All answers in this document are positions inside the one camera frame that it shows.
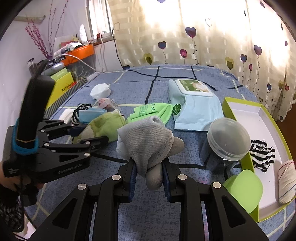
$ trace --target metal screw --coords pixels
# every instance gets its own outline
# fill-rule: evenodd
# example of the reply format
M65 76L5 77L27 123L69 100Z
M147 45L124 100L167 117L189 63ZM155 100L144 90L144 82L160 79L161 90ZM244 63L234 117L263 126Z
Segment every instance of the metal screw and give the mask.
M118 174L112 176L112 179L113 179L114 181L118 181L120 178L121 178L121 176L118 175Z
M221 183L219 183L219 182L214 182L214 183L213 183L213 187L214 187L214 188L220 188L220 187L221 187Z
M78 188L79 190L84 190L84 189L86 189L86 184L81 183L81 184L78 185L77 188Z
M180 174L180 175L178 175L178 178L180 180L186 180L187 179L187 176L185 174Z

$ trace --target green towel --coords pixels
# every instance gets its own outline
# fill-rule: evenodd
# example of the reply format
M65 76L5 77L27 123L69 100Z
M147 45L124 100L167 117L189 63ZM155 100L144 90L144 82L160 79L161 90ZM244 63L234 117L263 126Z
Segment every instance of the green towel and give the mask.
M124 125L126 125L124 117L119 110L115 109L93 119L79 136L74 137L73 143L79 143L82 139L101 136L107 136L109 142L116 141L118 140L117 129Z
M160 117L164 124L168 122L172 115L173 105L167 103L146 104L134 109L134 113L126 120L127 123L138 121L149 116Z

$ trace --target white wall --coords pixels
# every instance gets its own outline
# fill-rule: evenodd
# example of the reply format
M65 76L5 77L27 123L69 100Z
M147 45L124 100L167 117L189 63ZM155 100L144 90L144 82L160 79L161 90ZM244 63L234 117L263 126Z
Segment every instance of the white wall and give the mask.
M53 23L53 35L55 34L61 12L66 0L54 0L53 9L57 8L57 17ZM40 17L46 15L42 24L37 25L43 40L48 48L48 16L51 0L32 0L19 14L19 16ZM88 39L90 30L86 14L85 0L69 0L64 18L61 21L57 36L76 35L79 26L83 24ZM25 31L27 23L13 21L0 41L0 157L2 159L3 144L7 127L14 125L19 115L21 100L23 98L28 80L31 75L27 67L27 61L34 58L36 62L44 59L41 51L35 46L28 33ZM115 71L122 69L116 56L114 42L105 43L104 71ZM96 47L97 57L102 64L99 53L100 45Z
M103 67L104 72L122 70L121 64L116 55L114 41L106 42L104 43L104 45L105 45L105 52L104 52L104 47L101 44L95 46L96 69L99 71L102 71L102 67Z
M29 35L25 31L26 23L12 22L0 41L0 156L7 127L14 125L19 115L24 90L31 75L27 61L43 59Z

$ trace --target window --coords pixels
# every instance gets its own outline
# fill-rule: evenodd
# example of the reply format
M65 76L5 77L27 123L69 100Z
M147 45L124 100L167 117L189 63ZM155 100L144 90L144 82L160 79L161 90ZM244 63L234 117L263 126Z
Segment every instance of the window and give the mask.
M91 35L101 32L112 33L113 25L107 0L86 0L86 9Z

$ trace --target bed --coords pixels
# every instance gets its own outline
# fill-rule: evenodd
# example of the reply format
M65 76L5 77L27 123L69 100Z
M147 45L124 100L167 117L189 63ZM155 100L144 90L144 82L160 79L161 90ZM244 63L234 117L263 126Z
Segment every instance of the bed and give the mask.
M53 114L58 119L65 108L74 108L80 103L92 103L92 88L99 83L111 84L111 95L121 107L121 113L127 118L135 105L155 102L168 103L168 80L176 78L197 78L209 84L221 103L224 97L258 102L247 88L241 86L236 77L229 72L206 66L160 65L131 68L115 72L103 73L87 82ZM181 138L185 148L177 155L170 157L170 162L181 164L182 173L189 175L198 182L210 184L213 181L223 183L228 177L241 172L240 165L227 173L212 174L205 169L199 159L199 152L206 132L174 130L171 116L166 124L175 137ZM56 143L69 143L70 136L53 140ZM95 185L117 173L121 157L116 153L116 142L100 150L100 154L108 159L91 158L90 167L69 176L47 183L39 192L36 205L27 207L26 211L33 223L38 227L58 204L80 183ZM208 239L205 209L205 236ZM270 240L276 240L287 226L295 213L295 201L268 220L258 223ZM118 210L118 235L120 241L125 240L178 240L180 204L169 203L163 187L150 191L144 178L137 176L133 201L121 204Z

